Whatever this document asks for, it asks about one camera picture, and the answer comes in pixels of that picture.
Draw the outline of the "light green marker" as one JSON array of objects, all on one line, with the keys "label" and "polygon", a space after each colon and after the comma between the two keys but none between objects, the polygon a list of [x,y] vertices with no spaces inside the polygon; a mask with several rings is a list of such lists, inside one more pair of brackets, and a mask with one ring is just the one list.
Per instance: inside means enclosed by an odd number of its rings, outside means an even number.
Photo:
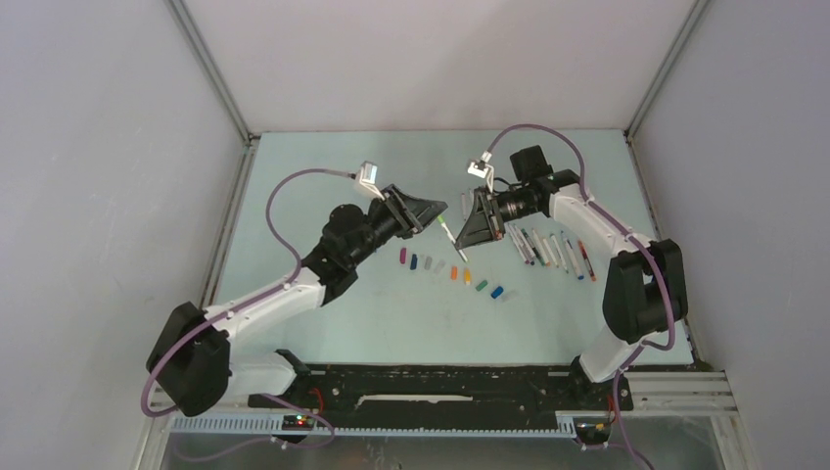
[{"label": "light green marker", "polygon": [[439,216],[438,216],[438,218],[437,218],[437,220],[438,220],[438,224],[439,224],[439,226],[440,226],[440,227],[443,229],[443,231],[445,232],[445,234],[446,234],[446,236],[447,236],[448,240],[450,241],[450,244],[452,245],[453,249],[456,251],[456,253],[458,254],[458,256],[459,256],[459,257],[463,260],[463,262],[464,262],[465,264],[469,263],[469,258],[466,256],[466,254],[463,252],[463,250],[462,250],[462,249],[459,249],[459,248],[456,246],[456,238],[455,238],[455,236],[453,235],[453,233],[451,232],[451,230],[449,229],[449,227],[448,227],[447,223],[445,222],[445,220],[444,220],[443,216],[442,216],[442,215],[439,215]]}]

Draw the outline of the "dark green thin pen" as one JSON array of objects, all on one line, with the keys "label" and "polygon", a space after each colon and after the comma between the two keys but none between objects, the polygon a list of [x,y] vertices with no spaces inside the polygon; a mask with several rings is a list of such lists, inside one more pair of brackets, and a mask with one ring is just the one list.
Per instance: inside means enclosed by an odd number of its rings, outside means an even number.
[{"label": "dark green thin pen", "polygon": [[535,242],[531,239],[529,232],[525,228],[520,229],[528,247],[530,248],[531,253],[534,257],[538,260],[539,264],[542,266],[547,266],[547,261],[542,256],[542,252],[540,252],[535,244]]}]

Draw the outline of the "blue marker white body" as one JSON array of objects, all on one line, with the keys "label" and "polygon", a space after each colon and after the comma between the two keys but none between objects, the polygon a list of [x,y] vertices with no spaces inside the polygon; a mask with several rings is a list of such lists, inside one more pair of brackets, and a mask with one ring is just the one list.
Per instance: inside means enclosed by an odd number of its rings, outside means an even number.
[{"label": "blue marker white body", "polygon": [[523,243],[524,248],[525,248],[525,251],[526,251],[526,252],[527,252],[527,254],[528,254],[528,255],[529,255],[529,256],[533,259],[533,265],[536,265],[536,258],[535,258],[535,257],[534,257],[534,255],[531,253],[530,248],[528,247],[528,245],[527,245],[527,243],[526,243],[526,241],[525,241],[525,239],[524,239],[524,237],[523,237],[523,235],[522,235],[522,233],[521,233],[521,231],[520,231],[520,229],[521,229],[521,228],[520,228],[518,225],[516,225],[516,224],[512,224],[511,226],[512,226],[513,231],[515,232],[516,236],[517,236],[517,237],[519,238],[519,240]]}]

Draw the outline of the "yellow capped marker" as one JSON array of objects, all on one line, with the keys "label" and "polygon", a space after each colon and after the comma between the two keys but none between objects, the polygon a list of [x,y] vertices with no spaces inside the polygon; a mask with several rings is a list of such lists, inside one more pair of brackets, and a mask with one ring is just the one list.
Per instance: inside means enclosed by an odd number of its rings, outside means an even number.
[{"label": "yellow capped marker", "polygon": [[545,237],[542,237],[542,238],[541,238],[541,242],[542,242],[542,244],[543,244],[543,246],[544,246],[544,250],[546,251],[547,255],[549,256],[550,261],[552,262],[552,264],[553,264],[556,268],[559,268],[559,267],[560,267],[560,263],[559,263],[559,261],[558,261],[558,259],[557,259],[556,254],[554,253],[554,250],[553,250],[552,246],[550,245],[550,242],[549,242],[549,241],[548,241]]}]

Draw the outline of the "orange capped marker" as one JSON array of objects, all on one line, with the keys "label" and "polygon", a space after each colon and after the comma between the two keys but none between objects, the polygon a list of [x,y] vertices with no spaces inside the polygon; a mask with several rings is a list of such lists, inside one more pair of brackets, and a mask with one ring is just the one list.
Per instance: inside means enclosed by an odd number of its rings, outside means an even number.
[{"label": "orange capped marker", "polygon": [[534,243],[537,247],[537,250],[539,251],[540,258],[544,262],[544,265],[546,267],[550,267],[551,266],[551,260],[550,260],[549,256],[547,255],[547,251],[546,251],[541,239],[539,238],[538,233],[536,232],[536,230],[534,228],[531,230],[531,236],[532,236],[532,239],[533,239],[533,241],[534,241]]}]

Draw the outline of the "green capped marker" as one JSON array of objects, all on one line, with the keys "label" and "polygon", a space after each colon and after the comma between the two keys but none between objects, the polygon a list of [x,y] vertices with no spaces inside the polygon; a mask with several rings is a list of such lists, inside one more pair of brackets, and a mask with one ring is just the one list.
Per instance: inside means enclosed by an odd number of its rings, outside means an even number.
[{"label": "green capped marker", "polygon": [[554,249],[555,249],[555,253],[556,253],[556,257],[557,257],[557,260],[559,262],[559,265],[565,270],[566,273],[569,273],[570,270],[569,270],[568,262],[565,258],[565,254],[562,251],[561,245],[559,243],[559,239],[557,238],[557,236],[555,234],[551,234],[550,239],[554,244]]}]

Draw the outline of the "blue capped marker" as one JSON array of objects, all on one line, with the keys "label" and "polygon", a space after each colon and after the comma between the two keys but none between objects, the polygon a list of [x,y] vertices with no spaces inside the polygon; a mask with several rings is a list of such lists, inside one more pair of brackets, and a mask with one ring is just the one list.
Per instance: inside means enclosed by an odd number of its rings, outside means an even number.
[{"label": "blue capped marker", "polygon": [[583,273],[583,271],[580,267],[580,264],[577,260],[576,251],[574,249],[574,246],[573,246],[571,240],[565,234],[564,231],[561,232],[561,237],[562,237],[563,242],[565,243],[565,248],[566,248],[569,260],[570,260],[570,262],[573,266],[574,273],[576,275],[576,279],[577,280],[583,280],[584,279],[584,273]]}]

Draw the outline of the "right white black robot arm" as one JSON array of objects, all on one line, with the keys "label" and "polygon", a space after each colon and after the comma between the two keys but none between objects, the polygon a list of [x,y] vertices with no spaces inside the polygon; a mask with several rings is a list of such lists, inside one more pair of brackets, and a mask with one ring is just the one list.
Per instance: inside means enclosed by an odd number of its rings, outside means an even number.
[{"label": "right white black robot arm", "polygon": [[673,348],[676,324],[688,311],[682,253],[672,240],[656,241],[616,219],[595,201],[576,172],[554,170],[538,146],[511,156],[518,184],[505,191],[493,188],[490,158],[485,152],[468,164],[468,173],[484,185],[473,192],[456,250],[499,241],[508,222],[542,213],[608,260],[601,304],[605,325],[577,357],[580,375],[569,384],[573,403],[593,409],[607,398],[607,381],[626,370],[643,349]]}]

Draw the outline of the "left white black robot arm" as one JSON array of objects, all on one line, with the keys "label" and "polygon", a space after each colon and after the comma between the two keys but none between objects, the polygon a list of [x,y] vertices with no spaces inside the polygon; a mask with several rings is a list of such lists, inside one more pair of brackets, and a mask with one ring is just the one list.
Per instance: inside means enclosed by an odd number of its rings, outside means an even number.
[{"label": "left white black robot arm", "polygon": [[335,207],[321,237],[297,269],[236,301],[199,308],[178,305],[150,352],[150,383],[172,400],[172,410],[198,416],[221,399],[269,394],[286,407],[309,395],[300,361],[266,344],[268,331],[340,297],[357,280],[357,267],[394,238],[422,233],[447,209],[444,201],[412,197],[391,184],[368,209]]}]

